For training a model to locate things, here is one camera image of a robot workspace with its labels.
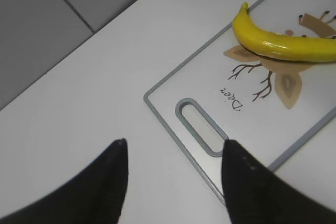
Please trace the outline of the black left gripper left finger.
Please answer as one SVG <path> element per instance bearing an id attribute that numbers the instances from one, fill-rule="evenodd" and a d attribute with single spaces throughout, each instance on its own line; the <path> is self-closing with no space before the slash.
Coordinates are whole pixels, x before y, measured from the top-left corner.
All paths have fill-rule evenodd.
<path id="1" fill-rule="evenodd" d="M 118 223 L 128 180 L 128 145 L 122 138 L 64 185 L 1 223 Z"/>

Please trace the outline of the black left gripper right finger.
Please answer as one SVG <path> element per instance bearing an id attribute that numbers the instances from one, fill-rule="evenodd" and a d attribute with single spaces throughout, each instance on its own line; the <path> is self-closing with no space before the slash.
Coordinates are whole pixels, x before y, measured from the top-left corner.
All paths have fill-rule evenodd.
<path id="1" fill-rule="evenodd" d="M 335 211 L 281 180 L 236 140 L 224 142 L 222 188 L 231 223 L 335 223 Z"/>

